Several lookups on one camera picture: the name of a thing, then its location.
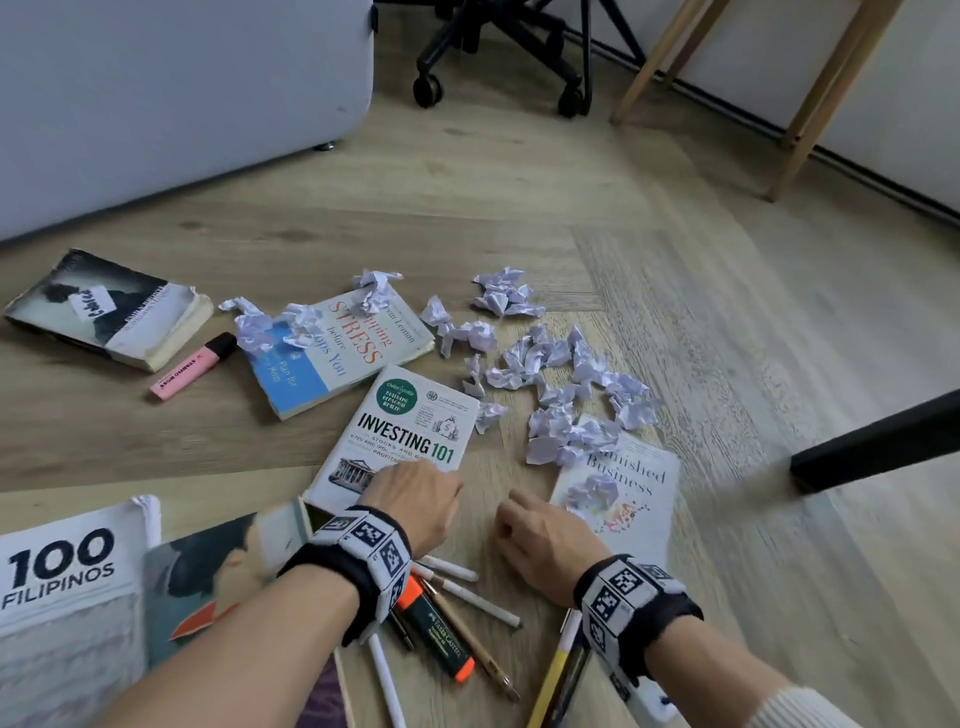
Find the person's right forearm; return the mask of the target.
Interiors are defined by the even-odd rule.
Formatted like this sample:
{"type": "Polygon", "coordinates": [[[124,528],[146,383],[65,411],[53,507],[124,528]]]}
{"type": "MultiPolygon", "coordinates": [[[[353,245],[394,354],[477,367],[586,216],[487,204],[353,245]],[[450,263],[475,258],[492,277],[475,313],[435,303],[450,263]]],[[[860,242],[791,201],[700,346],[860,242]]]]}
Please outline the person's right forearm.
{"type": "Polygon", "coordinates": [[[693,615],[672,621],[645,649],[644,660],[690,728],[745,728],[769,699],[792,687],[693,615]]]}

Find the white book with colourful drawing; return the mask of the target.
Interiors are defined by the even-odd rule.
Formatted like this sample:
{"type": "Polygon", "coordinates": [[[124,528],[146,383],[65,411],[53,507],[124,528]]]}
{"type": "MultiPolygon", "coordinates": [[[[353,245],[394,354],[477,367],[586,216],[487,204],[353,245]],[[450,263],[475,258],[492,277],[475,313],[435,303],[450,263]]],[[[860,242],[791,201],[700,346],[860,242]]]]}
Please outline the white book with colourful drawing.
{"type": "Polygon", "coordinates": [[[572,513],[615,553],[667,565],[680,474],[678,457],[644,442],[619,421],[553,408],[539,433],[558,438],[558,480],[550,503],[572,513]]]}

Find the short white pen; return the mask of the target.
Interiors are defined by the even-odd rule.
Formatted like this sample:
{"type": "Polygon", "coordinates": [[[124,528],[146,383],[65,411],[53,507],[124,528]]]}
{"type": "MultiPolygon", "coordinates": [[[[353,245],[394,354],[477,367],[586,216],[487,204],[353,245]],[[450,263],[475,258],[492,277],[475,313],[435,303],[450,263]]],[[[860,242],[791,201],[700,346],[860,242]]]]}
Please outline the short white pen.
{"type": "Polygon", "coordinates": [[[436,574],[441,574],[446,577],[456,578],[467,583],[477,583],[479,581],[479,574],[477,571],[460,564],[451,563],[432,555],[422,556],[417,560],[417,563],[436,574]]]}

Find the illustrated cover magazine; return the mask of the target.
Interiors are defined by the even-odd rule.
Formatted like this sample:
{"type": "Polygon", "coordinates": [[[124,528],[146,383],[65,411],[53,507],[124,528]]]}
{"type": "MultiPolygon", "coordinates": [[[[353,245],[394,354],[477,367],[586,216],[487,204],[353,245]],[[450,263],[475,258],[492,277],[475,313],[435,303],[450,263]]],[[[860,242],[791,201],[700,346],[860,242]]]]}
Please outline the illustrated cover magazine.
{"type": "Polygon", "coordinates": [[[309,537],[300,498],[151,549],[145,559],[148,669],[269,584],[309,537]]]}

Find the wooden table leg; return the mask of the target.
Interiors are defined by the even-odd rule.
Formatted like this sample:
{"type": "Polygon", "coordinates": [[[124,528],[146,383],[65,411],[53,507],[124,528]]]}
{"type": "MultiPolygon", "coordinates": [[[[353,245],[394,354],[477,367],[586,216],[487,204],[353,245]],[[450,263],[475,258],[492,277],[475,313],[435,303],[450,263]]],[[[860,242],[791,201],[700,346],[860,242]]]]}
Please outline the wooden table leg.
{"type": "Polygon", "coordinates": [[[765,201],[779,200],[793,182],[905,2],[859,0],[856,12],[778,142],[781,149],[789,151],[789,157],[765,193],[765,201]]]}
{"type": "Polygon", "coordinates": [[[664,77],[666,87],[671,87],[731,2],[732,0],[682,0],[677,12],[609,117],[611,125],[620,126],[626,120],[663,62],[677,43],[685,39],[664,77]]]}

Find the pile of crumpled paper balls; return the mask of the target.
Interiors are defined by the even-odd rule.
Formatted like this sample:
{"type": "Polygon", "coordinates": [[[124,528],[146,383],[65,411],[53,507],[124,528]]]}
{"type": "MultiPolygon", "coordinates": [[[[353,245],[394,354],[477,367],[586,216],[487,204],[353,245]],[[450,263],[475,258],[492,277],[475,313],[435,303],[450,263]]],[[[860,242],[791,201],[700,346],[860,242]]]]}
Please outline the pile of crumpled paper balls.
{"type": "MultiPolygon", "coordinates": [[[[382,292],[390,285],[399,294],[393,282],[401,279],[400,273],[364,271],[354,277],[348,292],[369,285],[382,292]]],[[[368,312],[387,302],[383,292],[365,299],[368,312]]],[[[284,310],[310,306],[313,304],[291,303],[273,316],[245,297],[233,297],[221,302],[219,309],[236,314],[238,346],[245,353],[254,344],[255,335],[270,328],[273,318],[284,310]]],[[[456,324],[438,297],[431,297],[417,315],[434,334],[435,346],[419,358],[396,366],[478,399],[480,409],[473,433],[484,433],[506,412],[498,401],[488,398],[489,390],[535,388],[538,407],[531,418],[526,456],[530,465],[559,465],[560,440],[540,433],[553,408],[573,420],[587,414],[617,421],[628,431],[651,424],[656,418],[657,407],[649,388],[629,373],[613,369],[578,327],[560,336],[536,323],[511,346],[501,348],[489,321],[456,324]]]]}

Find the purple patterned book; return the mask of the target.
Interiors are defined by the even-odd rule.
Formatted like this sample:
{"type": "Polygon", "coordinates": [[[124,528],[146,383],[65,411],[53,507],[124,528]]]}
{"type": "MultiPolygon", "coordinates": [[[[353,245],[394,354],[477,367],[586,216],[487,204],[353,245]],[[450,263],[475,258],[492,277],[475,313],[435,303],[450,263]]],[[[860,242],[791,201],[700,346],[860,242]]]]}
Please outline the purple patterned book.
{"type": "Polygon", "coordinates": [[[339,649],[332,653],[318,675],[294,728],[354,728],[339,649]]]}

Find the black marker-patterned left wristband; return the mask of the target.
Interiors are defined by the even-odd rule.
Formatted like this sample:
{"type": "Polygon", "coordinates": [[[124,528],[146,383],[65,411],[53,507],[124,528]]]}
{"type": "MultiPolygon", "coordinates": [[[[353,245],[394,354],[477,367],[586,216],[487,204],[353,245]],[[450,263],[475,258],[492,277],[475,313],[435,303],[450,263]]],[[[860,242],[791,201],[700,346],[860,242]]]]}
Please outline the black marker-patterned left wristband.
{"type": "Polygon", "coordinates": [[[332,516],[277,572],[308,565],[334,572],[357,590],[359,607],[342,647],[365,643],[404,592],[413,557],[403,527],[377,508],[356,504],[332,516]]]}

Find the white upholstered furniture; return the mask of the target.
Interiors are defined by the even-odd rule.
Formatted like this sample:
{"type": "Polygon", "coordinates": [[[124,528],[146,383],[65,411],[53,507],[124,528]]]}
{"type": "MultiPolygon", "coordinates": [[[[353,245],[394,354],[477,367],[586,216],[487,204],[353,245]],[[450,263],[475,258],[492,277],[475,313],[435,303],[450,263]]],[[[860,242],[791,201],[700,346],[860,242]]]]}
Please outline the white upholstered furniture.
{"type": "Polygon", "coordinates": [[[0,0],[0,241],[341,139],[373,0],[0,0]]]}

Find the green and orange highlighter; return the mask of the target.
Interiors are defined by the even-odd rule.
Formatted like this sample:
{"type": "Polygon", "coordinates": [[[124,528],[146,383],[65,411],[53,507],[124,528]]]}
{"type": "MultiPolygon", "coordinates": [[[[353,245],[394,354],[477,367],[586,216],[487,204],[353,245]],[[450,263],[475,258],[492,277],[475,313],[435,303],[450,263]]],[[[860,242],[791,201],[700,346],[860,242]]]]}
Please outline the green and orange highlighter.
{"type": "Polygon", "coordinates": [[[470,679],[475,669],[473,653],[414,575],[408,577],[394,609],[454,683],[463,685],[470,679]]]}

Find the person's left hand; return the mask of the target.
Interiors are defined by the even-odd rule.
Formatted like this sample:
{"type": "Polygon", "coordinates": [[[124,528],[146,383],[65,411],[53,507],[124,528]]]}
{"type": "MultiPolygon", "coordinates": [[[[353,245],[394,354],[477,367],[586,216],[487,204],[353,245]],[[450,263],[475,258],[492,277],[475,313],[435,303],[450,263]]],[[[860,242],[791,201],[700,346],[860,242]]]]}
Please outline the person's left hand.
{"type": "Polygon", "coordinates": [[[387,514],[402,527],[414,560],[440,546],[453,524],[426,523],[426,462],[417,459],[382,468],[357,501],[387,514]]]}

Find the person's left forearm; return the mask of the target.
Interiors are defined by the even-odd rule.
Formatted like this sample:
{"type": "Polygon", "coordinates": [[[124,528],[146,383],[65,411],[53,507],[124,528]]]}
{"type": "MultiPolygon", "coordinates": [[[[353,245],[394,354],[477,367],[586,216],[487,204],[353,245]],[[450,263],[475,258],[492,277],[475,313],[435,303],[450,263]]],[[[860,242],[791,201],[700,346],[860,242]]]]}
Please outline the person's left forearm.
{"type": "Polygon", "coordinates": [[[297,566],[126,690],[94,728],[293,728],[358,606],[340,574],[297,566]]]}

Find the yellow pencil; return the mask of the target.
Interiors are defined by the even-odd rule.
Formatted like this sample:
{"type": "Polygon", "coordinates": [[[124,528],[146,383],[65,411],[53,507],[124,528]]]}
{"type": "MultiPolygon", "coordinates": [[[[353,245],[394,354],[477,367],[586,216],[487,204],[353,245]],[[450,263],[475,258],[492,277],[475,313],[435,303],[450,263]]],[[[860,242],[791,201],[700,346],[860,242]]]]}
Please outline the yellow pencil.
{"type": "Polygon", "coordinates": [[[581,624],[582,613],[577,610],[569,610],[561,627],[557,648],[525,728],[546,728],[552,707],[559,696],[565,668],[570,659],[570,652],[577,634],[581,630],[581,624]]]}

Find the long white pen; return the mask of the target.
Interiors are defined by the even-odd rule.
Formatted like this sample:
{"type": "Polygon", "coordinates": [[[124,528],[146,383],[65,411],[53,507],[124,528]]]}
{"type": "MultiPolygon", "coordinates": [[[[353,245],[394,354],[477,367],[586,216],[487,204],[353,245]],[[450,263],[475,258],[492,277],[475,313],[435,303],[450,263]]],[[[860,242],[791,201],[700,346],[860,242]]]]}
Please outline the long white pen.
{"type": "Polygon", "coordinates": [[[522,627],[522,619],[517,614],[512,613],[491,601],[488,601],[486,598],[469,590],[468,588],[462,587],[461,585],[456,584],[449,579],[439,576],[435,571],[426,565],[414,562],[412,569],[413,573],[426,580],[426,582],[430,585],[440,588],[442,591],[447,592],[456,599],[484,612],[499,622],[509,625],[513,629],[522,627]]]}

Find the worn black and white book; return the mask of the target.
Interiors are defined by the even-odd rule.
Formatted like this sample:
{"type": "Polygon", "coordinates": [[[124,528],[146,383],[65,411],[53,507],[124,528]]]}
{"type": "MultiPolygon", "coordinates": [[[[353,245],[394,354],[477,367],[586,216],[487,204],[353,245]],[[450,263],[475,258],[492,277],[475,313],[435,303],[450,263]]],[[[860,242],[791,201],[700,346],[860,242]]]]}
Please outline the worn black and white book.
{"type": "Polygon", "coordinates": [[[11,324],[156,373],[213,315],[210,297],[70,249],[4,310],[11,324]]]}

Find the pink highlighter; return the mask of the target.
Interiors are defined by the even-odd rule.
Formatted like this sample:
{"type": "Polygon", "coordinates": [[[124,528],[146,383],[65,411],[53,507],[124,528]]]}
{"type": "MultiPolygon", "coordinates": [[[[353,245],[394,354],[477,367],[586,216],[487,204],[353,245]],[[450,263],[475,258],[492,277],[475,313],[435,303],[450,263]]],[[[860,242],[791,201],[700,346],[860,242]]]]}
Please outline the pink highlighter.
{"type": "Polygon", "coordinates": [[[236,349],[236,335],[228,332],[218,334],[150,386],[151,396],[160,402],[169,401],[231,356],[236,349]]]}

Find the white book with green badge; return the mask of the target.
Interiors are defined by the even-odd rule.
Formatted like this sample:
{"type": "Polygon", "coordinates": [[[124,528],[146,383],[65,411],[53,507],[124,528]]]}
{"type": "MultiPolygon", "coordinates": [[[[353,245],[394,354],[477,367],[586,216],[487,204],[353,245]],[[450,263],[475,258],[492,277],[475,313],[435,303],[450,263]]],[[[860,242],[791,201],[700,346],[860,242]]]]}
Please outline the white book with green badge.
{"type": "Polygon", "coordinates": [[[480,400],[397,365],[380,371],[313,482],[305,504],[326,514],[354,505],[376,473],[423,459],[459,470],[480,400]]]}

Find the blue and white paperback book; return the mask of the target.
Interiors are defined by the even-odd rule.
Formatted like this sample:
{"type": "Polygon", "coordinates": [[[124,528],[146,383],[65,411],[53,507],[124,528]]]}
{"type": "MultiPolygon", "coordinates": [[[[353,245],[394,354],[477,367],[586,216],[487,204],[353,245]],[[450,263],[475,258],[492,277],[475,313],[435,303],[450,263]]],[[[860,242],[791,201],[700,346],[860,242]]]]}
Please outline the blue and white paperback book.
{"type": "Polygon", "coordinates": [[[271,410],[282,421],[353,388],[389,365],[413,361],[435,346],[434,333],[387,285],[376,285],[293,310],[260,329],[245,350],[271,410]],[[365,300],[388,301],[369,312],[365,300]]]}

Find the black office chair base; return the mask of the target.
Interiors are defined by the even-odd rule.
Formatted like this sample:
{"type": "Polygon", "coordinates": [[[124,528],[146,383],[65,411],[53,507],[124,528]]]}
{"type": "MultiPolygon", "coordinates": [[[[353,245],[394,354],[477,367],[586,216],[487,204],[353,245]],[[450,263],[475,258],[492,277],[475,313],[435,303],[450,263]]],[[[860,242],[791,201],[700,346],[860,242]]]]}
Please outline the black office chair base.
{"type": "Polygon", "coordinates": [[[558,103],[559,116],[572,119],[590,113],[594,97],[593,5],[599,4],[627,45],[633,63],[641,67],[647,55],[632,31],[618,0],[577,0],[580,8],[582,67],[576,69],[563,58],[568,23],[547,11],[554,0],[372,0],[370,27],[379,29],[379,5],[431,7],[443,21],[416,58],[412,85],[414,102],[431,109],[445,96],[433,68],[443,55],[456,48],[475,54],[483,28],[490,25],[564,83],[558,103]]]}

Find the person's right hand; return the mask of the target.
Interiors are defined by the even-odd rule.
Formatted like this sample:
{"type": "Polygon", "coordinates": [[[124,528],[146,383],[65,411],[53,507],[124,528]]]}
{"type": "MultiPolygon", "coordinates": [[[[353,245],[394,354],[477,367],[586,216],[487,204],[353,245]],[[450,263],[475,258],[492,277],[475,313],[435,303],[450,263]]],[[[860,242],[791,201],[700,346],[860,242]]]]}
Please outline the person's right hand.
{"type": "Polygon", "coordinates": [[[548,601],[572,608],[581,577],[613,553],[582,518],[527,491],[522,493],[529,509],[529,558],[504,559],[548,601]]]}

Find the brown wooden pencil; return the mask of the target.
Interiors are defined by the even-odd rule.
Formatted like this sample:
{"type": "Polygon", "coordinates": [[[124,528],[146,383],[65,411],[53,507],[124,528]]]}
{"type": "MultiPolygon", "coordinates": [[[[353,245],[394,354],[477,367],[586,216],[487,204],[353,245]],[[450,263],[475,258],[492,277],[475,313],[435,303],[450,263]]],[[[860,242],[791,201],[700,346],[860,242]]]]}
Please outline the brown wooden pencil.
{"type": "Polygon", "coordinates": [[[464,622],[460,614],[456,612],[450,602],[446,600],[445,597],[441,596],[438,589],[431,586],[426,578],[417,576],[416,580],[420,584],[421,588],[425,590],[426,594],[430,595],[430,598],[437,606],[438,611],[442,613],[451,627],[453,627],[456,633],[469,647],[479,667],[490,679],[490,681],[496,685],[498,690],[506,698],[510,699],[512,703],[520,703],[522,697],[516,688],[514,680],[497,662],[493,654],[486,648],[479,637],[474,635],[474,632],[464,622]]]}

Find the black marker-patterned wristband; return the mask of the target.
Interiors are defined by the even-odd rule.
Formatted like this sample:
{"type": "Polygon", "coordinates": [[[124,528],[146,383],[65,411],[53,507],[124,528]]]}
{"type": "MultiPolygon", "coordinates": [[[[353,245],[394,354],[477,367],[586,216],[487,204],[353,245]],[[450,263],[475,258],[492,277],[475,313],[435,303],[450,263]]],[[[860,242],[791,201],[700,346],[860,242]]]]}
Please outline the black marker-patterned wristband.
{"type": "Polygon", "coordinates": [[[308,565],[334,572],[357,590],[359,607],[342,647],[365,643],[404,592],[413,557],[403,527],[377,508],[356,504],[332,516],[277,572],[308,565]]]}
{"type": "Polygon", "coordinates": [[[628,554],[588,568],[573,596],[582,635],[638,728],[663,728],[679,711],[652,678],[645,651],[679,618],[702,620],[702,609],[661,566],[628,554]]]}

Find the white knit sleeve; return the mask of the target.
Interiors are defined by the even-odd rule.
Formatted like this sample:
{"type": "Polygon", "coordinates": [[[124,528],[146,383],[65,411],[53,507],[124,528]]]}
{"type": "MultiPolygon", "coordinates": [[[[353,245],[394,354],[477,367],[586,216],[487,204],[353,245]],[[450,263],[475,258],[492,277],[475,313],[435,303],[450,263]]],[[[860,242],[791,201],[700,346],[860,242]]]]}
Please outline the white knit sleeve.
{"type": "Polygon", "coordinates": [[[743,728],[862,728],[817,690],[788,686],[766,699],[743,728]]]}

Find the white book with bold black title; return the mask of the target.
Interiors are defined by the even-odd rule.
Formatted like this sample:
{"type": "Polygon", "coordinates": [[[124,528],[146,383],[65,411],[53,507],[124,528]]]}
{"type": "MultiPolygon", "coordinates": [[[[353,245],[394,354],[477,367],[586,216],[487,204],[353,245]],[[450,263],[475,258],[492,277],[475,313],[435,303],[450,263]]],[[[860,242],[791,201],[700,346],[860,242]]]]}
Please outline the white book with bold black title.
{"type": "Polygon", "coordinates": [[[161,536],[151,494],[0,536],[0,728],[87,728],[145,674],[161,536]]]}

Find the black furniture leg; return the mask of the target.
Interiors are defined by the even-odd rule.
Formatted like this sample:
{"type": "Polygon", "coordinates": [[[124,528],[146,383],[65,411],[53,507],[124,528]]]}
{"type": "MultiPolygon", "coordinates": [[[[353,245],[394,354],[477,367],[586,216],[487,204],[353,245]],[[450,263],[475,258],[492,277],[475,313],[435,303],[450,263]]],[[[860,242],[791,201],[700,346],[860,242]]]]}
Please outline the black furniture leg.
{"type": "Polygon", "coordinates": [[[816,494],[960,453],[960,389],[794,454],[788,472],[816,494]]]}

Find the black marker-patterned right wristband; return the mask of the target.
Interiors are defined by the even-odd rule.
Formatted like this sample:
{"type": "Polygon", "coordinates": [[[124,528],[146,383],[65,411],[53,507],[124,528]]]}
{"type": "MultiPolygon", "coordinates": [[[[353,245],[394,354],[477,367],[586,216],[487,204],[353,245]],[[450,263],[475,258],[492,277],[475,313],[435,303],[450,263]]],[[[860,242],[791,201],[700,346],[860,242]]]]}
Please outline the black marker-patterned right wristband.
{"type": "Polygon", "coordinates": [[[679,711],[652,678],[645,651],[679,618],[702,620],[702,609],[661,566],[628,554],[588,568],[573,596],[582,635],[638,728],[663,728],[679,711]]]}

